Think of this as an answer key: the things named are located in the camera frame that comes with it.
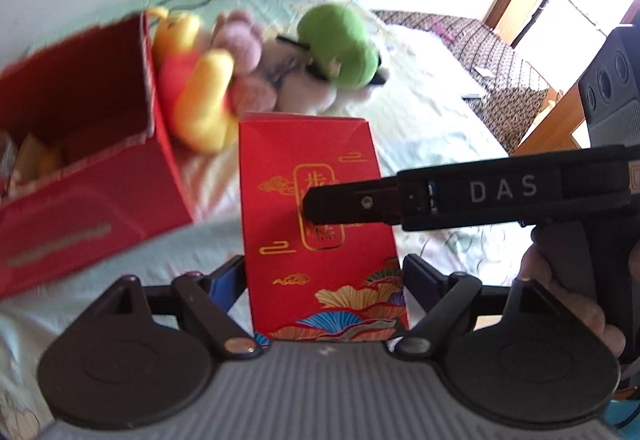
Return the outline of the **right hand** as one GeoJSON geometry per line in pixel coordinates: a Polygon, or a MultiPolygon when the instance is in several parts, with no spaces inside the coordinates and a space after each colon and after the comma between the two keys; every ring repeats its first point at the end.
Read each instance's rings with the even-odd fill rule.
{"type": "Polygon", "coordinates": [[[561,284],[555,281],[550,264],[536,245],[532,245],[523,255],[518,279],[522,281],[535,280],[540,283],[577,319],[582,321],[611,350],[614,356],[622,354],[626,346],[624,334],[617,327],[606,323],[605,314],[597,303],[585,296],[567,292],[561,284]]]}

